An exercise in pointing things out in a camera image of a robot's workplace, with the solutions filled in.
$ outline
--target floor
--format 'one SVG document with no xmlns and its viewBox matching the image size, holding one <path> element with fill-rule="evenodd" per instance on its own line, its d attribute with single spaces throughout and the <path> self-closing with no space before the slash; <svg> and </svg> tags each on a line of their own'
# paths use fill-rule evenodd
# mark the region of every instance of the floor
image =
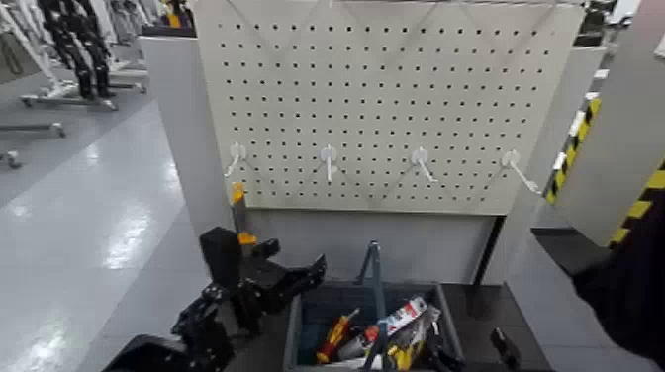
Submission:
<svg viewBox="0 0 665 372">
<path fill-rule="evenodd" d="M 0 135 L 25 163 L 0 165 L 0 370 L 99 371 L 135 334 L 168 336 L 208 281 L 157 105 L 123 93 L 116 113 L 27 110 L 6 97 L 3 122 L 56 118 L 69 136 Z M 520 250 L 509 285 L 556 370 L 657 371 L 612 344 L 535 239 Z"/>
</svg>

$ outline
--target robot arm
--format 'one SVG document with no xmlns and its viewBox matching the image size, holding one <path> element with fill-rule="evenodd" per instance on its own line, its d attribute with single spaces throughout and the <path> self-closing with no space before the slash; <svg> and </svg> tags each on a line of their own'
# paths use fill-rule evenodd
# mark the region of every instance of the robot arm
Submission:
<svg viewBox="0 0 665 372">
<path fill-rule="evenodd" d="M 243 257 L 238 236 L 221 228 L 204 233 L 201 248 L 212 283 L 180 312 L 171 333 L 179 342 L 139 335 L 104 369 L 111 371 L 220 372 L 236 352 L 260 334 L 259 319 L 277 314 L 298 294 L 319 286 L 326 275 L 326 258 L 311 266 L 287 269 L 267 258 L 279 251 L 276 239 L 256 246 Z M 221 305 L 231 304 L 244 337 L 228 336 L 219 321 Z"/>
</svg>

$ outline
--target cable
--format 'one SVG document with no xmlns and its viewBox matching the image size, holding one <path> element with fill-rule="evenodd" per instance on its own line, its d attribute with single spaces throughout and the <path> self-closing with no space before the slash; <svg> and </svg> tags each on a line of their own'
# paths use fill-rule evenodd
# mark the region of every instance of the cable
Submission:
<svg viewBox="0 0 665 372">
<path fill-rule="evenodd" d="M 9 42 L 5 39 L 5 34 L 0 33 L 0 53 L 5 57 L 5 63 L 9 71 L 15 75 L 23 75 L 25 70 L 21 65 L 21 61 L 12 50 Z"/>
</svg>

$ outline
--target hazard stripe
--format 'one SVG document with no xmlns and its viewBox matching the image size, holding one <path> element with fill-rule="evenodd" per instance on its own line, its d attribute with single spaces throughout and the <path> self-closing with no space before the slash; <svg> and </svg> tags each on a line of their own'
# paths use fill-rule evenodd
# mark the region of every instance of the hazard stripe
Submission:
<svg viewBox="0 0 665 372">
<path fill-rule="evenodd" d="M 554 204 L 554 202 L 556 202 L 557 194 L 566 182 L 566 176 L 569 174 L 570 169 L 573 166 L 573 162 L 580 150 L 580 145 L 587 138 L 589 129 L 594 122 L 594 118 L 598 116 L 600 108 L 601 100 L 595 98 L 589 102 L 589 107 L 587 107 L 586 111 L 580 111 L 575 117 L 575 121 L 568 133 L 566 144 L 561 151 L 563 156 L 565 156 L 565 160 L 561 162 L 560 165 L 555 164 L 545 187 L 545 192 L 543 193 L 545 200 L 547 200 L 548 203 Z"/>
<path fill-rule="evenodd" d="M 644 191 L 640 194 L 639 199 L 628 209 L 621 226 L 612 235 L 609 248 L 616 248 L 630 235 L 630 231 L 635 229 L 653 206 L 653 201 L 663 192 L 665 192 L 665 160 L 661 162 L 660 167 L 646 181 Z"/>
</svg>

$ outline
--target yellow and black striped tape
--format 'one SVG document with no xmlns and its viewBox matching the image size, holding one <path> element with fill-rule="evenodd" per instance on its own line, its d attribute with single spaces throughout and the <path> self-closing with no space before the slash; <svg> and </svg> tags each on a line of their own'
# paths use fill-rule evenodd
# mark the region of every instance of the yellow and black striped tape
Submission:
<svg viewBox="0 0 665 372">
<path fill-rule="evenodd" d="M 565 154 L 565 159 L 561 163 L 561 167 L 554 169 L 552 175 L 550 176 L 548 186 L 545 190 L 545 199 L 550 204 L 554 204 L 558 192 L 563 187 L 563 184 L 566 182 L 566 176 L 573 166 L 573 161 L 577 156 L 578 151 L 580 150 L 580 145 L 584 142 L 589 133 L 589 128 L 594 121 L 594 118 L 598 115 L 598 110 L 601 108 L 600 98 L 595 98 L 589 102 L 589 107 L 584 115 L 584 119 L 580 123 L 579 128 L 575 133 L 568 135 L 566 144 L 563 148 L 563 153 Z"/>
<path fill-rule="evenodd" d="M 625 220 L 612 236 L 609 248 L 614 248 L 625 240 L 630 231 L 651 208 L 659 193 L 662 192 L 665 192 L 665 160 L 662 161 L 658 170 L 651 175 L 639 199 L 628 210 Z"/>
</svg>

